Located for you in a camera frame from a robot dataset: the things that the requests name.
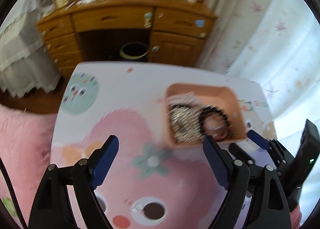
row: wooden floor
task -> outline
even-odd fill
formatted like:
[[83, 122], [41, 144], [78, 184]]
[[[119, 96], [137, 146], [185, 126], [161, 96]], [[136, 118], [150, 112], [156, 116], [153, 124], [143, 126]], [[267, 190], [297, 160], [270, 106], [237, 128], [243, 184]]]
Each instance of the wooden floor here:
[[54, 91], [46, 94], [42, 89], [33, 89], [22, 98], [0, 91], [0, 104], [34, 113], [57, 113], [67, 84], [68, 80], [61, 78]]

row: cartoon nose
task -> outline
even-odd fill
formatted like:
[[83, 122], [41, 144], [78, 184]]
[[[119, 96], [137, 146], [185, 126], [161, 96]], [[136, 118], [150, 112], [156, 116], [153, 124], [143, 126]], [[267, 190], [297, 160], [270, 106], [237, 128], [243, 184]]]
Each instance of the cartoon nose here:
[[130, 221], [128, 218], [124, 217], [124, 216], [115, 216], [112, 219], [113, 223], [115, 224], [116, 227], [121, 228], [121, 229], [125, 229], [128, 228], [130, 226]]

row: white flower center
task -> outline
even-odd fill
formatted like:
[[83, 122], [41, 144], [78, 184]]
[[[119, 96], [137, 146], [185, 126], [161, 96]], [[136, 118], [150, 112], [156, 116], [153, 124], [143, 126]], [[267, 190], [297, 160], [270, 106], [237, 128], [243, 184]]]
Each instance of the white flower center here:
[[155, 168], [155, 167], [159, 166], [160, 158], [158, 156], [151, 156], [150, 158], [148, 158], [147, 164], [148, 164], [148, 166]]

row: green flower print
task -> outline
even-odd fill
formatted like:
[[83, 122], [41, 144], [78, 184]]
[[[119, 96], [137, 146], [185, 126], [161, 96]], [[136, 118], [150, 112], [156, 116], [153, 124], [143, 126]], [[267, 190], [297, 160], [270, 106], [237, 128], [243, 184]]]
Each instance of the green flower print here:
[[7, 209], [7, 211], [9, 212], [9, 214], [12, 217], [17, 217], [17, 213], [16, 213], [16, 210], [13, 207], [13, 203], [12, 203], [11, 199], [8, 198], [8, 197], [4, 197], [2, 199], [2, 202], [3, 202], [3, 205], [5, 206], [5, 208]]
[[169, 174], [168, 168], [163, 165], [162, 162], [170, 158], [172, 154], [171, 150], [156, 150], [152, 143], [146, 143], [143, 146], [143, 152], [143, 156], [137, 156], [131, 162], [134, 167], [141, 169], [141, 179], [150, 177], [154, 172], [157, 172], [160, 176], [163, 177]]

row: pink bedding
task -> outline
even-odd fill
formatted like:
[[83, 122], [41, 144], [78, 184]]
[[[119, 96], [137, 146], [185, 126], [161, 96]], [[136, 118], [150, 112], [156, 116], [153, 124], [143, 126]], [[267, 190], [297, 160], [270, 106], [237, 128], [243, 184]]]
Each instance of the pink bedding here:
[[[31, 206], [46, 167], [56, 114], [31, 114], [0, 105], [0, 156], [28, 223]], [[0, 199], [18, 221], [0, 173]]]

